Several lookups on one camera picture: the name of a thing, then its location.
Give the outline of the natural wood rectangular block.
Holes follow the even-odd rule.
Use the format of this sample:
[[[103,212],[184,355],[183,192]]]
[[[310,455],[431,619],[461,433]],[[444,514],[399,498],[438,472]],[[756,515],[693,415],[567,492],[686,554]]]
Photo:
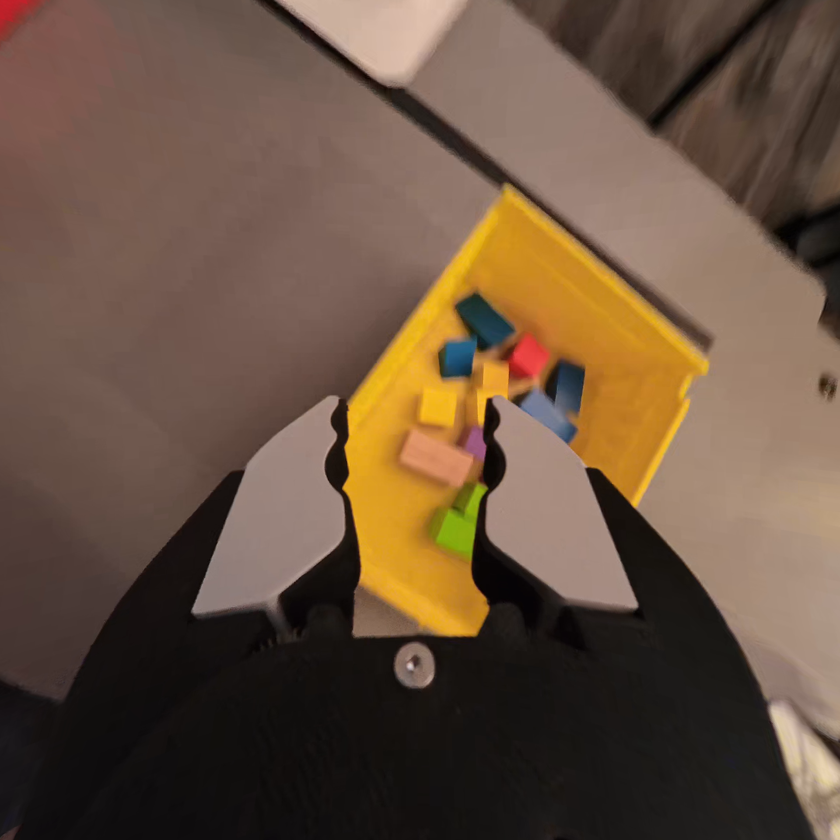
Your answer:
[[[473,456],[464,449],[417,429],[407,432],[398,460],[401,466],[453,488],[467,482],[474,465]]]

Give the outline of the large blue wooden block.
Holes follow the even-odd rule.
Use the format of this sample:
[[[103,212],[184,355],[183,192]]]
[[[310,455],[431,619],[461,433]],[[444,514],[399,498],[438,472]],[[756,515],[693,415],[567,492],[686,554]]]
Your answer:
[[[501,346],[516,333],[515,326],[477,291],[457,301],[455,311],[480,352]]]

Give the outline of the yellow plastic bin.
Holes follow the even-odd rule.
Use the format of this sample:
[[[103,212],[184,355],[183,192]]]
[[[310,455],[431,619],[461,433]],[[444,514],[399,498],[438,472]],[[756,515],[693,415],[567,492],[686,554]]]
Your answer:
[[[360,544],[361,584],[417,624],[445,636],[475,635],[487,602],[469,565],[434,545],[427,525],[455,489],[398,462],[425,388],[458,399],[456,425],[427,434],[454,442],[465,421],[468,380],[444,384],[438,352],[466,335],[455,305],[478,292],[516,333],[533,335],[549,361],[585,369],[572,449],[635,507],[686,417],[705,355],[576,238],[505,187],[349,401],[349,494]]]

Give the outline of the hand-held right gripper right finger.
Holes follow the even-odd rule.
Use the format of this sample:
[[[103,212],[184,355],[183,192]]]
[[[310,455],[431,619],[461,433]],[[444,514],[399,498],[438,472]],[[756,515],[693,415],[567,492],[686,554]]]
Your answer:
[[[519,609],[525,627],[557,636],[573,607],[632,616],[638,600],[581,459],[507,398],[484,426],[488,490],[471,559],[489,606]]]

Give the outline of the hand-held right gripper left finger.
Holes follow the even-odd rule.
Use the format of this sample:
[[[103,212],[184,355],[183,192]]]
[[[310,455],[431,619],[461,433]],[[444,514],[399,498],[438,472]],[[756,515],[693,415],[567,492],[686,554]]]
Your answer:
[[[351,626],[361,554],[350,497],[349,407],[335,395],[248,461],[192,606],[195,617],[262,612],[300,634],[331,606]]]

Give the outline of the blue wooden cuboid block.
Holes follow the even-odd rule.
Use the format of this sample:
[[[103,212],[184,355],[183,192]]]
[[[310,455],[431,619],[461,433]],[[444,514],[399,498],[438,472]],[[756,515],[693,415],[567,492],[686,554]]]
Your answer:
[[[518,395],[513,402],[567,445],[573,443],[577,426],[540,388],[534,387]]]

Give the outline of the red wooden block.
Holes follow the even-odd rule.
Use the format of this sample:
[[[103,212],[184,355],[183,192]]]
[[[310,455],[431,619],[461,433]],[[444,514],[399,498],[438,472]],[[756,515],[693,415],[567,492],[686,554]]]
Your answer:
[[[550,352],[530,332],[523,332],[507,351],[512,380],[537,380],[550,360]]]

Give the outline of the navy half-round wooden block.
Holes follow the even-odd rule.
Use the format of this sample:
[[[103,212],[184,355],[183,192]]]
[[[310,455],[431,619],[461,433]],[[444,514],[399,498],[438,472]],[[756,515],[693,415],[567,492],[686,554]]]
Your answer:
[[[559,360],[549,373],[545,393],[563,415],[579,416],[585,388],[585,367]]]

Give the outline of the dark blue wedge block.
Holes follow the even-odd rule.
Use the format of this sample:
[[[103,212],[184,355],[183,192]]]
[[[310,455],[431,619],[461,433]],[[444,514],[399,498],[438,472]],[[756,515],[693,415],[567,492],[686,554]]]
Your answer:
[[[442,379],[471,377],[477,351],[476,336],[446,341],[438,351],[437,361]]]

